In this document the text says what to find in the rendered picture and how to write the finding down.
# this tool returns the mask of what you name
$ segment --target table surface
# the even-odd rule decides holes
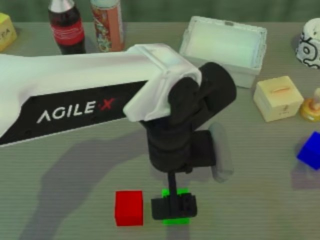
[[[294,55],[303,23],[251,23],[268,30],[257,80],[288,75],[305,97],[319,71]],[[128,23],[126,46],[164,43],[179,49],[188,23]],[[60,54],[48,23],[16,23],[18,39],[3,53]],[[97,52],[92,23],[84,24],[88,52]],[[0,238],[6,240],[319,240],[320,173],[296,152],[320,123],[299,115],[265,123],[252,90],[212,121],[227,131],[234,176],[220,184],[210,169],[177,176],[196,195],[198,216],[167,227],[151,217],[151,198],[166,176],[151,167],[144,129],[126,119],[37,139],[0,151]],[[144,226],[116,227],[114,194],[143,190]]]

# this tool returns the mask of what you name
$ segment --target blue cube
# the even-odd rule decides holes
[[[314,132],[300,150],[297,158],[313,168],[320,169],[320,133]]]

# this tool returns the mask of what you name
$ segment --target red block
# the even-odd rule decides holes
[[[142,226],[144,224],[142,191],[116,191],[114,218],[118,227]]]

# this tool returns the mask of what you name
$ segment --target white box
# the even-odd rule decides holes
[[[179,53],[196,67],[220,64],[238,87],[251,88],[262,68],[266,41],[263,27],[193,16]]]
[[[282,76],[259,81],[253,101],[268,123],[295,116],[304,98],[290,77]]]

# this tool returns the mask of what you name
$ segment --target green cube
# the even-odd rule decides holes
[[[178,188],[177,194],[187,194],[189,192],[188,188]],[[162,189],[162,197],[166,197],[170,195],[169,189],[165,188]],[[182,217],[182,218],[176,218],[176,219],[164,219],[163,221],[164,225],[182,225],[182,224],[189,224],[190,218],[189,217]]]

